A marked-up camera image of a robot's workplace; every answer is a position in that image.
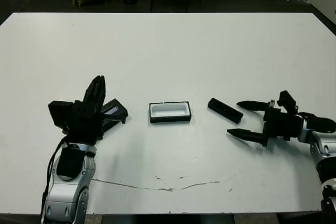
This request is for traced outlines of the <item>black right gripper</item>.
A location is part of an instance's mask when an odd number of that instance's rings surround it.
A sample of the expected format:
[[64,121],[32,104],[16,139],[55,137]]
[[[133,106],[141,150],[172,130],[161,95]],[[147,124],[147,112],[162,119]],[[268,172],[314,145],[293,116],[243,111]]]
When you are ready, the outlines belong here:
[[294,99],[279,99],[278,105],[286,109],[286,113],[274,108],[274,100],[270,102],[240,101],[237,106],[250,111],[264,111],[264,127],[262,133],[244,129],[228,129],[227,132],[241,140],[261,143],[267,147],[268,139],[282,136],[285,141],[298,137],[302,130],[303,118],[297,115],[298,106]]

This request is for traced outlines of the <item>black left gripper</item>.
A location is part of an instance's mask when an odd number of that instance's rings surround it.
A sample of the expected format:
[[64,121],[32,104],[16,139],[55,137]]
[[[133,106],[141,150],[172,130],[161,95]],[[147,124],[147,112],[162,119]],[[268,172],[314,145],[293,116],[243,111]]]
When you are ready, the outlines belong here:
[[66,142],[95,145],[97,141],[103,139],[104,133],[118,123],[126,122],[126,108],[118,100],[111,100],[103,105],[105,97],[105,78],[96,76],[86,89],[83,104],[85,108],[101,111],[96,112],[92,118],[81,117],[77,125],[63,130]]

